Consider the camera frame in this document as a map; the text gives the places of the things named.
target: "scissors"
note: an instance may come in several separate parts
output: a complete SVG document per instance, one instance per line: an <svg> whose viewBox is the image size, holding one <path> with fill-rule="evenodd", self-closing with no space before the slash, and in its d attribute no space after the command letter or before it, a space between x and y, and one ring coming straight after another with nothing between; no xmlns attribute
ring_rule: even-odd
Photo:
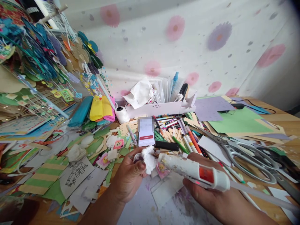
<svg viewBox="0 0 300 225"><path fill-rule="evenodd" d="M251 146L249 144L245 144L242 142L233 142L230 140L224 139L222 136L215 136L206 130L198 127L207 137L211 138L214 142L222 147L222 149L226 152L229 160L241 171L245 174L249 175L252 178L258 179L262 182L269 184L276 184L276 178L269 170L277 170L279 169L278 164L271 159L268 155L263 153L261 150ZM247 163L255 166L261 172L263 172L269 180L264 180L260 177L255 176L248 170L246 170L243 166L241 166L234 157L238 157Z"/></svg>

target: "craft supplies pile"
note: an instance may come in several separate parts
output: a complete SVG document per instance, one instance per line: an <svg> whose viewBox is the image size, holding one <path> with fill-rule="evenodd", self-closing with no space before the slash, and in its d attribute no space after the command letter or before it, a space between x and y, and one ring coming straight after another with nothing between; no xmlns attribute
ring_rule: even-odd
<svg viewBox="0 0 300 225"><path fill-rule="evenodd" d="M151 194L158 209L183 187L183 175L199 185L208 182L187 168L174 169L174 163L162 159L164 153L178 164L190 153L200 154L222 164L225 179L251 188L255 184L246 184L237 169L266 185L283 176L299 182L298 168L281 148L294 137L260 116L275 111L239 97L197 98L179 73L153 83L142 78L117 106L98 46L84 33L75 34L61 12L56 13L65 28L59 35L46 21L0 19L0 177L1 184L10 185L1 196L50 199L49 211L76 222L137 147L144 149L133 163L143 160L146 173L157 181ZM78 93L75 84L84 86L89 96ZM246 165L237 157L246 158ZM292 188L287 192L296 200ZM260 198L293 209L266 192Z"/></svg>

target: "pink paper flower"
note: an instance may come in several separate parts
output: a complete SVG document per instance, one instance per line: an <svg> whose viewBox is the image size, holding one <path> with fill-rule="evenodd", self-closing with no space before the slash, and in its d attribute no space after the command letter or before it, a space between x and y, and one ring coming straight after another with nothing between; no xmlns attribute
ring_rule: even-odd
<svg viewBox="0 0 300 225"><path fill-rule="evenodd" d="M199 79L199 74L196 72L190 73L185 80L185 83L189 85L194 85Z"/></svg>
<svg viewBox="0 0 300 225"><path fill-rule="evenodd" d="M149 61L144 67L145 73L151 77L160 75L160 64L157 61Z"/></svg>
<svg viewBox="0 0 300 225"><path fill-rule="evenodd" d="M184 24L184 18L181 16L173 16L170 19L166 30L169 41L176 41L181 37L184 31Z"/></svg>
<svg viewBox="0 0 300 225"><path fill-rule="evenodd" d="M100 8L100 16L103 21L110 27L118 27L120 23L120 13L116 4Z"/></svg>
<svg viewBox="0 0 300 225"><path fill-rule="evenodd" d="M240 90L239 88L233 87L229 91L227 91L225 95L227 96L236 95L239 90Z"/></svg>
<svg viewBox="0 0 300 225"><path fill-rule="evenodd" d="M220 81L215 81L209 86L208 92L214 93L217 90L219 90L221 86L222 86L222 83Z"/></svg>
<svg viewBox="0 0 300 225"><path fill-rule="evenodd" d="M257 62L258 67L268 67L277 61L284 53L285 45L279 44L267 49Z"/></svg>
<svg viewBox="0 0 300 225"><path fill-rule="evenodd" d="M128 95L129 93L130 93L130 91L127 91L127 90L121 90L121 96Z"/></svg>

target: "cable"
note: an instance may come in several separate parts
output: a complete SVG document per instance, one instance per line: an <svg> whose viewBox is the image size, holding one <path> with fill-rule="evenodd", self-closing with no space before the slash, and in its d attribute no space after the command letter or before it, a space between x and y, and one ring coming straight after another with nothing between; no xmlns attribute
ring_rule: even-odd
<svg viewBox="0 0 300 225"><path fill-rule="evenodd" d="M249 99L244 99L244 100L232 100L230 103L232 103L233 101L235 101L235 102L248 101L248 102L250 102L250 104L252 104L253 106L256 106L256 107L258 107L258 108L268 109L268 110L271 110L271 111L274 112L274 113L266 113L267 115L273 115L273 114L276 113L276 111L275 111L274 109L269 109L269 108L264 108L264 107L260 107L260 106L254 105Z"/></svg>

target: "wallpaper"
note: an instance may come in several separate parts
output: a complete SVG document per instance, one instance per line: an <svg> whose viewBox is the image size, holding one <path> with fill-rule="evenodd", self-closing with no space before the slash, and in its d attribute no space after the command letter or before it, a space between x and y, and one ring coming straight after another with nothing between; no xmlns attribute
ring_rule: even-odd
<svg viewBox="0 0 300 225"><path fill-rule="evenodd" d="M293 48L289 35L278 38L286 24L295 27L285 0L64 3L70 25L98 45L117 100L144 77L152 81L176 71L190 95L263 98L274 82L268 68L285 66L280 61Z"/></svg>

